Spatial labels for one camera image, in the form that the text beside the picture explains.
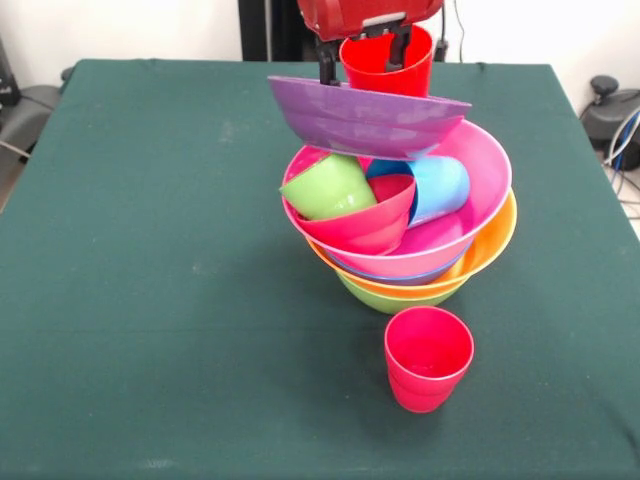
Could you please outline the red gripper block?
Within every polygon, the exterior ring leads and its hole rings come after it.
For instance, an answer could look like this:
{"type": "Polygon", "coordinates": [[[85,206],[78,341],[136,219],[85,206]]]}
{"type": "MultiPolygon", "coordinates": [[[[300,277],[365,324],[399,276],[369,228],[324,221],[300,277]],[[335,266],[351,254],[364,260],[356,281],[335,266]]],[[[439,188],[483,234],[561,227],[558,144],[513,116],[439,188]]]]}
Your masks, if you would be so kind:
{"type": "Polygon", "coordinates": [[[340,84],[336,73],[340,46],[337,40],[362,35],[375,37],[390,32],[385,71],[404,69],[410,25],[431,18],[442,4],[442,0],[298,0],[305,26],[318,37],[315,51],[320,83],[340,84]]]}

